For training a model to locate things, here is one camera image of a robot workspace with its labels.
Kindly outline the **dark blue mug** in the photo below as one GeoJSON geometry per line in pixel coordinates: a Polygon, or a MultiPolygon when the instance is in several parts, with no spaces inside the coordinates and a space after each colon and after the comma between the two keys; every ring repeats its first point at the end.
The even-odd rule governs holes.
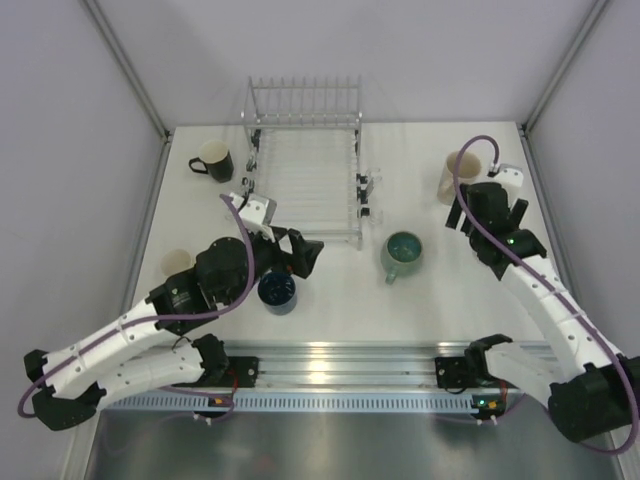
{"type": "Polygon", "coordinates": [[[257,293],[265,308],[274,315],[287,315],[297,305],[296,283],[286,273],[265,274],[258,283],[257,293]]]}

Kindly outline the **green ceramic mug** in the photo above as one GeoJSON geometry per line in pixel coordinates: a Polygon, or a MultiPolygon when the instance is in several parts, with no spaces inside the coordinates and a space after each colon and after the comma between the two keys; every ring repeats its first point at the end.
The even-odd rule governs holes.
{"type": "Polygon", "coordinates": [[[423,265],[423,244],[412,232],[398,231],[383,244],[380,261],[385,272],[385,283],[392,285],[397,278],[408,277],[423,265]]]}

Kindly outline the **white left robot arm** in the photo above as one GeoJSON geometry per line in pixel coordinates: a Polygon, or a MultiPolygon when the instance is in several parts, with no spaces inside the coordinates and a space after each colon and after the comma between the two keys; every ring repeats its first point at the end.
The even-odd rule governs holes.
{"type": "Polygon", "coordinates": [[[111,324],[65,349],[26,354],[34,417],[61,431],[131,395],[229,382],[223,341],[192,331],[239,307],[267,273],[308,278],[324,248],[295,229],[274,232],[219,238],[111,324]]]}

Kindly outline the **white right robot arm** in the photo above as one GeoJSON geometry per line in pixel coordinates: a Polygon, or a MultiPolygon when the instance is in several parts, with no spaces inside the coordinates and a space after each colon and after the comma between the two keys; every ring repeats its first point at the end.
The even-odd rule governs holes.
{"type": "Polygon", "coordinates": [[[469,239],[477,258],[519,301],[551,347],[551,364],[524,351],[510,337],[494,334],[465,350],[476,384],[503,380],[546,408],[569,441],[630,429],[613,454],[629,451],[639,435],[639,360],[606,339],[571,296],[545,248],[519,226],[526,203],[509,202],[496,182],[457,184],[446,225],[469,239]]]}

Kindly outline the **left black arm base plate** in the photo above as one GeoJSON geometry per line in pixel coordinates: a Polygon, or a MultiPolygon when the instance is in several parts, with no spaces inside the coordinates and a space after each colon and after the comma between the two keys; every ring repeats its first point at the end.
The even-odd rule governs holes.
{"type": "Polygon", "coordinates": [[[220,379],[211,376],[198,382],[204,388],[254,388],[259,373],[259,358],[255,356],[232,356],[229,368],[220,379]]]}

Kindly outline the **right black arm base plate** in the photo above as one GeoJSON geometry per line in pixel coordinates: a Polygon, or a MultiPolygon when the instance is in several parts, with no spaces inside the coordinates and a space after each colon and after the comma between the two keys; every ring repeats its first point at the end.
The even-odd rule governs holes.
{"type": "Polygon", "coordinates": [[[509,390],[521,391],[520,387],[498,377],[485,361],[474,363],[464,356],[439,356],[434,359],[434,366],[437,386],[441,389],[498,388],[504,382],[509,390]]]}

